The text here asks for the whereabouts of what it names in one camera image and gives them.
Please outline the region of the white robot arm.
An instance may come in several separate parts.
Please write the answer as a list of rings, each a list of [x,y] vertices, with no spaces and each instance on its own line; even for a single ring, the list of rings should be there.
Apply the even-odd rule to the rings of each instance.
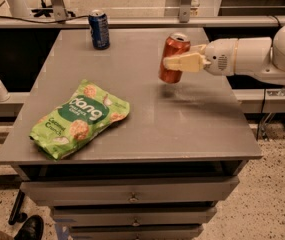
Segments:
[[[244,75],[285,86],[285,25],[274,38],[217,39],[192,46],[181,55],[165,57],[163,63],[173,71],[205,70],[216,76]]]

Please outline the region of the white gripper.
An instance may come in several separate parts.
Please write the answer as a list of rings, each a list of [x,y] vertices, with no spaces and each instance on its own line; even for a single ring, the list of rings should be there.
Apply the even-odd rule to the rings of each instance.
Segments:
[[[205,68],[212,75],[233,76],[237,44],[238,40],[231,38],[191,46],[192,53],[165,57],[163,64],[168,70],[196,73]]]

